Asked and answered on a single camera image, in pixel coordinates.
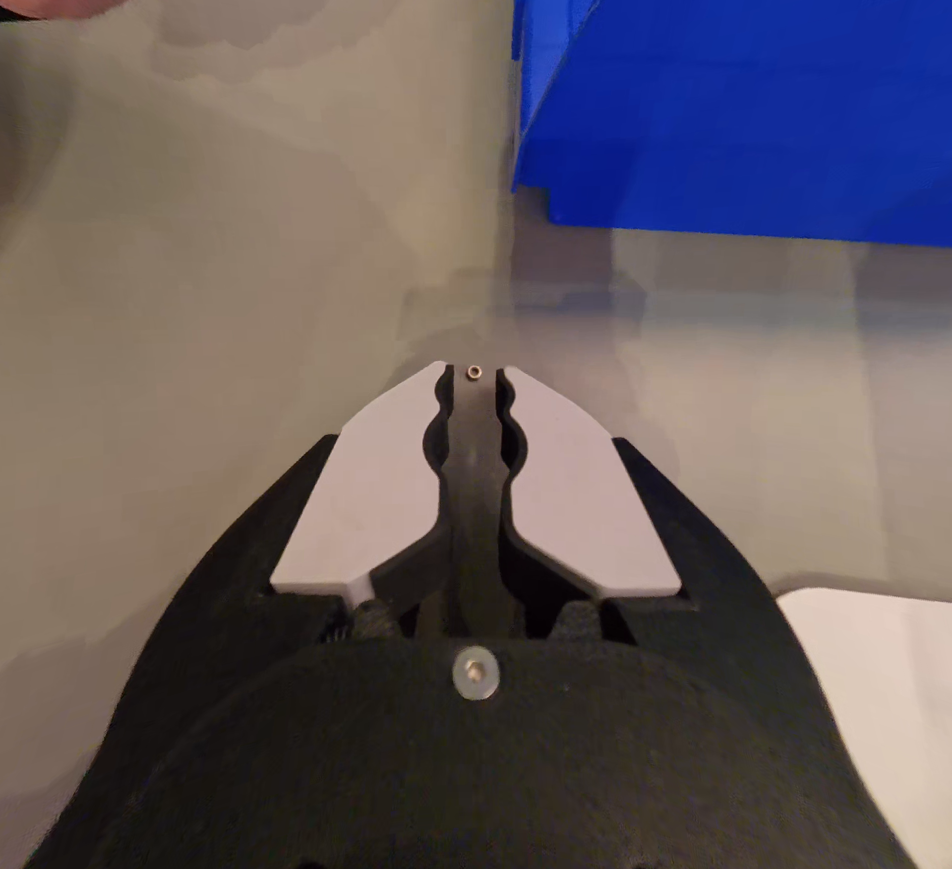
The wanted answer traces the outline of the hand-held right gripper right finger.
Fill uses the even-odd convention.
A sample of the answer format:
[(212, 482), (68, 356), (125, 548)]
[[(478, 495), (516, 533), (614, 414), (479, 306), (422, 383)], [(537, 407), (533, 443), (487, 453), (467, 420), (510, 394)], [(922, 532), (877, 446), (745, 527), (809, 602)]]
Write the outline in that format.
[(526, 621), (565, 604), (673, 601), (683, 581), (613, 436), (525, 371), (496, 374), (503, 489), (499, 567)]

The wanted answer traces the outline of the blue plastic bin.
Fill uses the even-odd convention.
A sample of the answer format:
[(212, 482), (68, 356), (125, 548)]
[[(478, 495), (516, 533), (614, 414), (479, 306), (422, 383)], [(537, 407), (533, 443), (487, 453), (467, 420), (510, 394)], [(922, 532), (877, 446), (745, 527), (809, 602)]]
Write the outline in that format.
[(511, 43), (554, 223), (950, 246), (951, 0), (514, 0)]

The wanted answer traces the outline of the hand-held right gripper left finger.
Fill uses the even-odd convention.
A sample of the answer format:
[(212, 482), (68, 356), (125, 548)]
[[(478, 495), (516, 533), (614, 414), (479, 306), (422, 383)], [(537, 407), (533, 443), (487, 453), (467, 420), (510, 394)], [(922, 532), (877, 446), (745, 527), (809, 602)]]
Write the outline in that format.
[(437, 592), (451, 566), (443, 467), (454, 367), (436, 361), (372, 400), (342, 428), (269, 583), (396, 618)]

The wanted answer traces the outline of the white stand with instruction board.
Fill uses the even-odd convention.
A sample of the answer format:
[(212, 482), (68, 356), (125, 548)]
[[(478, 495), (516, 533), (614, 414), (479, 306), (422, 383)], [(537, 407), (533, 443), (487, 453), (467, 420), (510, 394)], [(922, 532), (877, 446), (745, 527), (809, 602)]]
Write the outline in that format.
[(951, 603), (781, 595), (846, 749), (918, 867), (951, 866)]

